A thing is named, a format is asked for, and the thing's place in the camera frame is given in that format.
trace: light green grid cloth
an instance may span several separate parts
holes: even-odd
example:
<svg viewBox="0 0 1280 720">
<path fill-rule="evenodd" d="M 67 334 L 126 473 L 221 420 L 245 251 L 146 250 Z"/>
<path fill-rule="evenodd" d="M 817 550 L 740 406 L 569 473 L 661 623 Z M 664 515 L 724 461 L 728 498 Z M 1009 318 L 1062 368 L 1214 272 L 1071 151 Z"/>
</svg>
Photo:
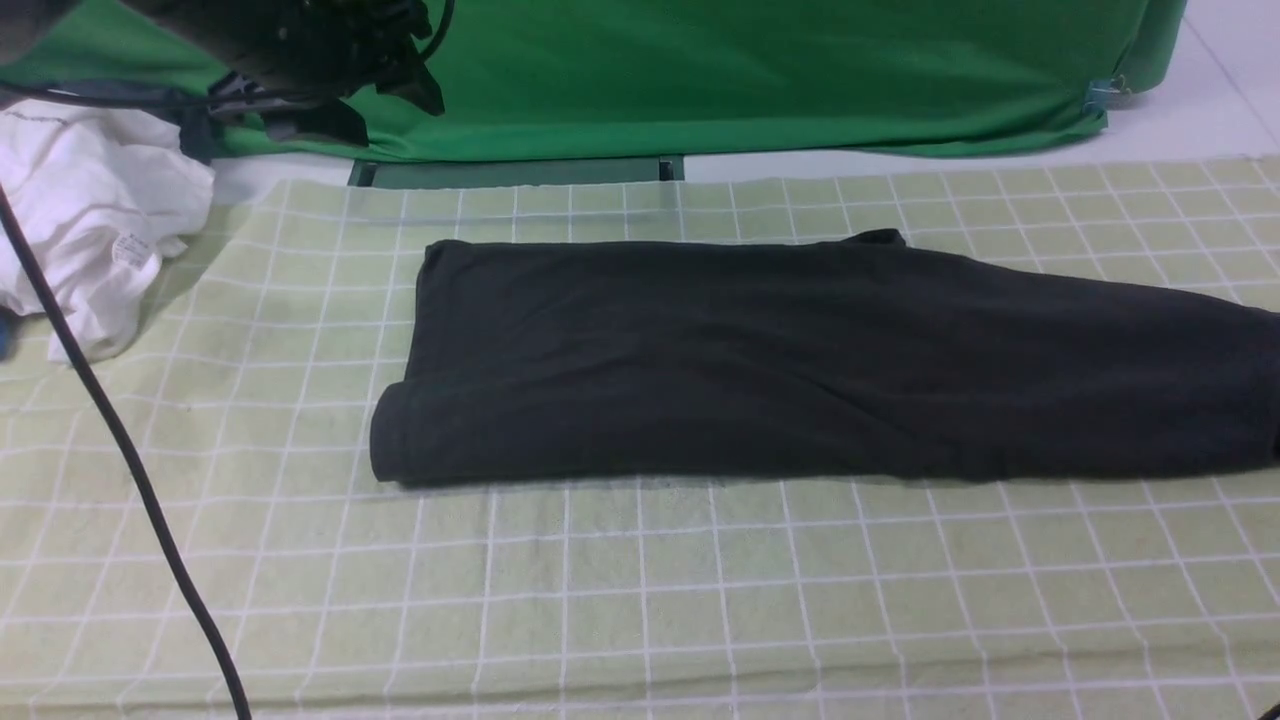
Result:
<svg viewBox="0 0 1280 720">
<path fill-rule="evenodd" d="M 1277 188 L 1280 159 L 293 183 L 216 211 L 99 372 L 264 717 L 1245 720 L 1280 701 L 1280 473 L 407 492 L 374 480 L 366 433 L 440 238 L 899 227 L 1014 268 L 1280 310 Z M 28 325 L 0 365 L 0 717 L 225 716 L 116 450 L 46 343 Z"/>
</svg>

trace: black cord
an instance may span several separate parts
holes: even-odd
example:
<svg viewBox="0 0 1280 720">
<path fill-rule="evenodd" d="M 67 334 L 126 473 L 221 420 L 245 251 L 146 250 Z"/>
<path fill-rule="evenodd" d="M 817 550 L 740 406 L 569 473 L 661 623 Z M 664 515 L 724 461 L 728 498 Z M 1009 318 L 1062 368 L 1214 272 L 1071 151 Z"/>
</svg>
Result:
<svg viewBox="0 0 1280 720">
<path fill-rule="evenodd" d="M 444 9 L 440 12 L 440 26 L 436 28 L 435 33 L 431 35 L 431 40 L 426 44 L 426 47 L 419 53 L 419 59 L 424 63 L 435 55 L 435 53 L 440 49 L 440 45 L 444 44 L 444 37 L 449 33 L 449 27 L 453 26 L 454 4 L 456 0 L 444 0 Z M 191 97 L 186 100 L 147 100 L 141 97 L 97 97 L 92 95 L 73 95 L 70 92 L 31 87 L 4 79 L 0 79 L 0 91 L 24 97 L 27 100 L 59 102 L 61 105 L 73 105 L 76 108 L 97 108 L 101 110 L 187 110 L 191 108 L 216 108 L 228 102 L 323 100 L 347 95 L 348 92 L 360 90 L 366 85 L 374 85 L 381 79 L 381 74 L 374 74 L 372 77 L 365 78 L 360 82 L 343 81 L 303 90 L 262 90 L 257 92 L 246 92 L 243 95 L 228 95 L 224 97 Z"/>
<path fill-rule="evenodd" d="M 347 81 L 332 86 L 320 86 L 308 90 L 262 90 L 259 92 L 246 92 L 243 95 L 228 95 L 223 97 L 189 97 L 186 100 L 143 100 L 141 97 L 96 97 L 92 95 L 72 95 L 56 90 L 42 90 L 9 81 L 0 79 L 0 90 L 17 95 L 27 100 L 44 100 L 45 102 L 58 102 L 59 105 L 73 105 L 76 108 L 97 108 L 102 110 L 188 110 L 191 108 L 216 108 L 228 102 L 257 102 L 262 100 L 316 100 L 344 95 L 352 90 L 358 90 L 378 78 L 366 82 Z"/>
<path fill-rule="evenodd" d="M 444 44 L 444 36 L 449 33 L 449 27 L 453 24 L 453 3 L 454 0 L 444 0 L 444 9 L 440 10 L 440 27 L 435 28 L 435 35 L 431 36 L 430 42 L 419 53 L 419 58 L 424 63 L 430 60 L 431 55 L 435 55 L 435 51 Z"/>
<path fill-rule="evenodd" d="M 111 400 L 106 396 L 106 391 L 97 382 L 93 369 L 90 368 L 79 343 L 76 342 L 76 336 L 72 334 L 72 329 L 67 324 L 67 316 L 58 307 L 58 299 L 49 287 L 49 281 L 45 279 L 40 269 L 40 261 L 36 260 L 36 255 L 31 251 L 31 245 L 27 243 L 27 236 L 23 234 L 22 227 L 18 224 L 18 218 L 14 215 L 13 206 L 9 205 L 9 197 L 5 195 L 4 187 L 0 187 L 0 225 L 4 227 L 5 234 L 9 236 L 13 252 L 18 256 L 18 263 L 22 264 L 22 270 L 27 274 L 27 279 L 31 281 L 31 286 L 36 291 L 36 297 L 40 299 L 40 305 L 45 309 L 45 314 L 49 315 L 49 322 L 54 325 L 54 333 L 67 350 L 67 357 L 70 359 L 72 368 L 76 369 L 76 374 L 84 383 L 84 389 L 88 391 L 93 405 L 97 406 L 97 411 L 102 414 L 111 437 L 115 438 L 115 445 L 120 447 L 120 455 L 124 456 L 124 462 L 133 474 L 133 482 L 138 486 L 142 506 L 146 509 L 151 527 L 155 529 L 156 539 L 160 541 L 160 550 L 169 564 L 173 579 L 178 582 L 182 597 L 191 607 L 191 614 L 196 616 L 196 621 L 200 623 L 200 629 L 205 632 L 205 638 L 209 641 L 209 646 L 214 651 L 214 657 L 218 659 L 218 665 L 223 670 L 223 678 L 227 680 L 227 691 L 230 693 L 232 705 L 236 707 L 236 716 L 239 720 L 250 720 L 252 715 L 248 708 L 248 698 L 244 694 L 244 685 L 241 684 L 239 673 L 236 670 L 236 662 L 232 660 L 232 653 L 227 650 L 227 643 L 223 641 L 221 633 L 218 632 L 218 625 L 209 614 L 209 609 L 205 607 L 205 601 L 200 598 L 196 584 L 191 582 L 191 575 L 187 574 L 187 568 L 182 562 L 178 544 L 173 541 L 173 533 L 164 519 L 160 500 L 156 498 L 155 488 L 151 487 L 151 480 L 147 478 L 147 470 L 142 465 L 142 459 L 138 456 L 138 451 L 129 438 L 128 429 L 120 421 L 115 407 L 111 406 Z"/>
</svg>

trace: garment label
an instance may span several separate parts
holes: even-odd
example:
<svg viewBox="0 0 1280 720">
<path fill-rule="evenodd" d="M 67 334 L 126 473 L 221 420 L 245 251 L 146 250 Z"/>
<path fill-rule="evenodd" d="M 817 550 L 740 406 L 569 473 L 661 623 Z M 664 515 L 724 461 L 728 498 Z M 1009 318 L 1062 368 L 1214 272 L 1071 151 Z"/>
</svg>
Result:
<svg viewBox="0 0 1280 720">
<path fill-rule="evenodd" d="M 111 247 L 111 260 L 141 270 L 150 259 L 151 249 L 147 247 L 146 242 L 138 240 L 138 236 L 129 233 L 115 238 L 115 245 Z"/>
</svg>

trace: black t-shirt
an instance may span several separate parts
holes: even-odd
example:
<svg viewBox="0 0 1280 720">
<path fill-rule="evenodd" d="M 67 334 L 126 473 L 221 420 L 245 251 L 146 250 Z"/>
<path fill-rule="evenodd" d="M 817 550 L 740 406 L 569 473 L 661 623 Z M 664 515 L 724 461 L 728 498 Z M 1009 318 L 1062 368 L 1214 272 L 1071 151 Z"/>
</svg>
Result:
<svg viewBox="0 0 1280 720">
<path fill-rule="evenodd" d="M 379 479 L 1170 477 L 1272 462 L 1280 324 L 841 242 L 426 251 Z"/>
</svg>

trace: green backdrop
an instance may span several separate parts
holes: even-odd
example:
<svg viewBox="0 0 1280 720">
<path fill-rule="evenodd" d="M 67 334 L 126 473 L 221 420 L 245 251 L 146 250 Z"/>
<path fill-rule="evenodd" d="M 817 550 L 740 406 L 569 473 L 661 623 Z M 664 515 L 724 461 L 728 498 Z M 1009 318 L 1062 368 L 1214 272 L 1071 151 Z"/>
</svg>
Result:
<svg viewBox="0 0 1280 720">
<path fill-rule="evenodd" d="M 530 160 L 859 146 L 1042 149 L 1098 132 L 1091 82 L 1167 64 L 1185 0 L 458 0 L 431 69 L 448 114 L 358 94 L 371 160 Z M 433 14 L 440 0 L 431 0 Z M 1137 60 L 1130 49 L 1139 49 Z M 223 69 L 114 0 L 87 0 L 8 79 L 201 91 Z"/>
</svg>

